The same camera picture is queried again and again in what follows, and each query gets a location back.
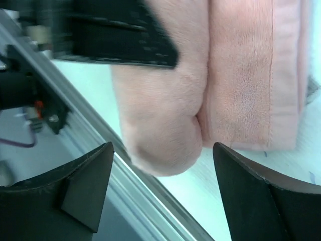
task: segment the folded towel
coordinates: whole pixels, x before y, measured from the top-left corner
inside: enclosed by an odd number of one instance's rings
[[[202,146],[295,147],[307,90],[309,0],[147,0],[175,42],[174,70],[112,66],[123,141],[156,176]]]

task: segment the purple wire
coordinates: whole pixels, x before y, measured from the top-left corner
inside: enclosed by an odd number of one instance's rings
[[[24,107],[22,108],[22,114],[23,114],[25,120],[28,121]],[[30,132],[30,135],[31,135],[31,138],[33,141],[30,144],[15,142],[15,141],[3,139],[3,138],[0,138],[0,144],[5,144],[5,145],[9,145],[9,146],[14,146],[14,147],[21,147],[21,148],[32,148],[37,144],[37,137],[36,137],[36,134],[33,132],[31,126],[29,126],[29,132]]]

